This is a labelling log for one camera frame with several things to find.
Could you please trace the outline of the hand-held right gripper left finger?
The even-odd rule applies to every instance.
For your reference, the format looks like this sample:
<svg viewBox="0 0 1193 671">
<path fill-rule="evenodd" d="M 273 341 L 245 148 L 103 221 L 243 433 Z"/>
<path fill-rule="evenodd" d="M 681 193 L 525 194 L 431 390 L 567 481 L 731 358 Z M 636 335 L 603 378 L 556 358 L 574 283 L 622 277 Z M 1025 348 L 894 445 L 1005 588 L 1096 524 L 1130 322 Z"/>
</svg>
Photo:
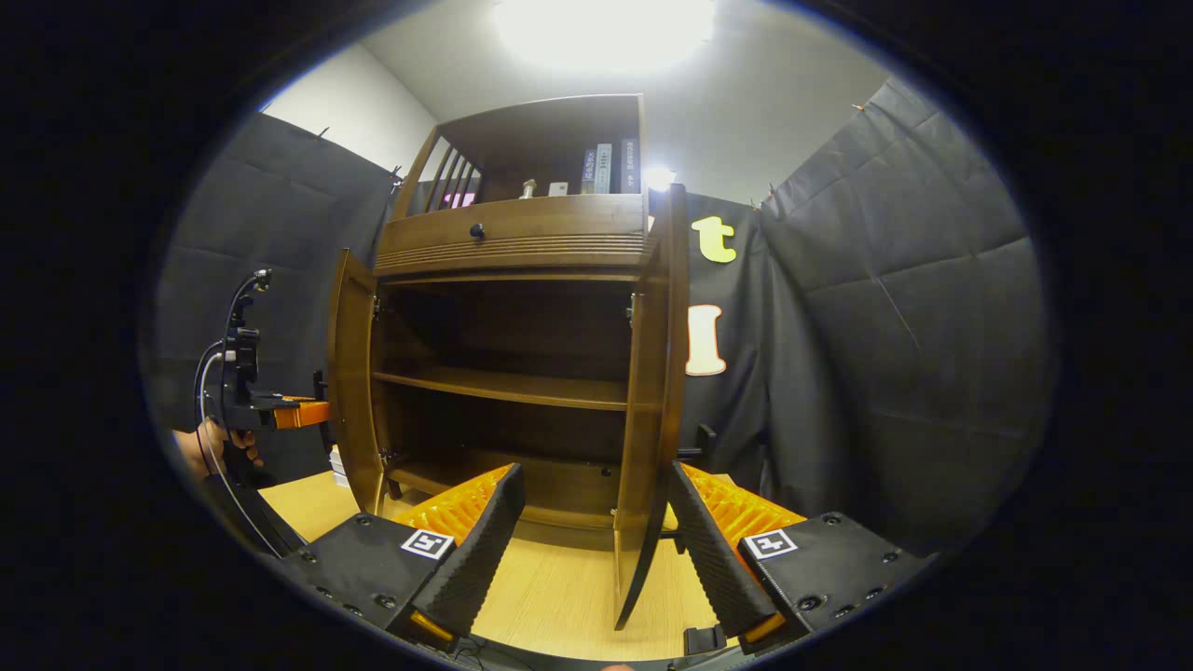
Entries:
<svg viewBox="0 0 1193 671">
<path fill-rule="evenodd" d="M 452 652 L 472 632 L 525 501 L 521 466 L 503 464 L 392 519 L 351 515 L 282 558 L 282 570 L 376 629 Z"/>
</svg>

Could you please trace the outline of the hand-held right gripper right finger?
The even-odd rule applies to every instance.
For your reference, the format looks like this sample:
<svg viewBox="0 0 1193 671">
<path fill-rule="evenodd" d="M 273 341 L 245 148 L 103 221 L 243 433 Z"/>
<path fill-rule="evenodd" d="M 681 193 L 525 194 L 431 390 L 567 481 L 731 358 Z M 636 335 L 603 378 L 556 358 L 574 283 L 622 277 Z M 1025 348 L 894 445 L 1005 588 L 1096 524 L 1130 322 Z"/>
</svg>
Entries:
<svg viewBox="0 0 1193 671">
<path fill-rule="evenodd" d="M 818 636 L 898 595 L 932 568 L 843 513 L 795 515 L 680 461 L 669 504 L 727 638 L 762 655 Z"/>
</svg>

